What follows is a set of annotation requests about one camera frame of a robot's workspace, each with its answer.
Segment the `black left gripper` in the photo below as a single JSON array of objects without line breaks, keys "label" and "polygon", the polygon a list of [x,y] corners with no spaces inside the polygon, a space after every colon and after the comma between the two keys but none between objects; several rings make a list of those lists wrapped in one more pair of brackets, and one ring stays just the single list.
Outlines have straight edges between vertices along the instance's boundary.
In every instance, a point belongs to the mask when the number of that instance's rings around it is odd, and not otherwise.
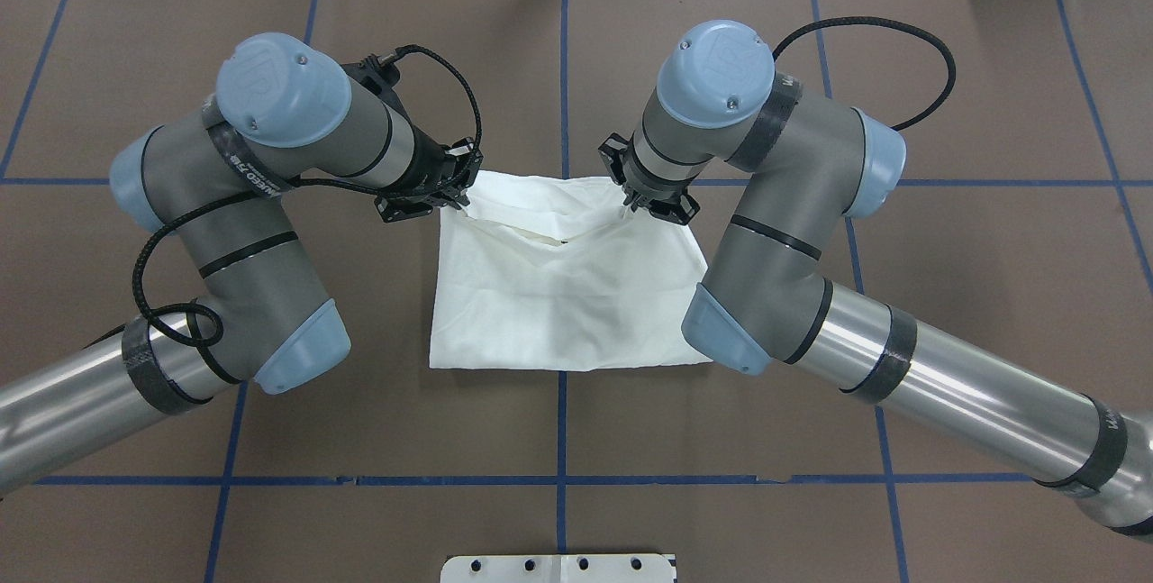
[{"label": "black left gripper", "polygon": [[380,188],[374,205],[384,224],[424,217],[436,209],[467,209],[467,189],[477,180],[483,159],[478,142],[472,137],[446,145],[419,132],[409,168],[398,181]]}]

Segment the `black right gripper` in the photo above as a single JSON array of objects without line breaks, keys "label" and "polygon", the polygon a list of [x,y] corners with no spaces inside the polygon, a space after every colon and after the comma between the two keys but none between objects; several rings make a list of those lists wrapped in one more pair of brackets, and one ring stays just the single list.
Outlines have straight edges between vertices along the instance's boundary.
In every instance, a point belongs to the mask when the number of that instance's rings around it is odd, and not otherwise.
[{"label": "black right gripper", "polygon": [[647,169],[634,141],[610,134],[598,147],[609,177],[621,187],[621,205],[630,211],[645,209],[651,218],[668,224],[688,225],[700,205],[688,192],[689,180],[666,180]]}]

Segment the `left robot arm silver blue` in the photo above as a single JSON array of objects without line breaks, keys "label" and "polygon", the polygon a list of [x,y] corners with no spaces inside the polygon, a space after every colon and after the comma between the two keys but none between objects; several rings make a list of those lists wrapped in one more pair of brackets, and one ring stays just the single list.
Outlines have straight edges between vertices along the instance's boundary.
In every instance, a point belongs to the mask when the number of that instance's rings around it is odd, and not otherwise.
[{"label": "left robot arm silver blue", "polygon": [[3,494],[254,381],[276,395],[351,353],[333,296],[282,207],[304,187],[371,196],[383,222],[465,209],[483,161],[477,96],[460,70],[470,136],[440,143],[395,83],[410,44],[340,63],[264,32],[239,41],[214,91],[152,128],[110,168],[148,230],[131,266],[131,320],[3,387]]}]

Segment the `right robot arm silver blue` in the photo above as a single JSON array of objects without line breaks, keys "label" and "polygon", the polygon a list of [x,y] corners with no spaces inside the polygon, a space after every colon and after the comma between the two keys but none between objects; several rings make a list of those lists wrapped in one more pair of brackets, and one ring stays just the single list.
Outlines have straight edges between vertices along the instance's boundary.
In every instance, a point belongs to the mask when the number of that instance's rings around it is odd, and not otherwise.
[{"label": "right robot arm silver blue", "polygon": [[[933,103],[890,126],[812,94],[776,65],[804,36],[841,26],[927,41],[945,66]],[[698,215],[689,188],[710,161],[747,176],[680,324],[698,353],[743,374],[796,366],[984,452],[1113,533],[1150,542],[1150,414],[1062,387],[822,271],[832,233],[897,189],[904,130],[939,109],[956,80],[945,41],[905,22],[822,18],[771,45],[745,23],[704,21],[660,66],[634,131],[608,136],[600,156],[623,205],[668,224]]]}]

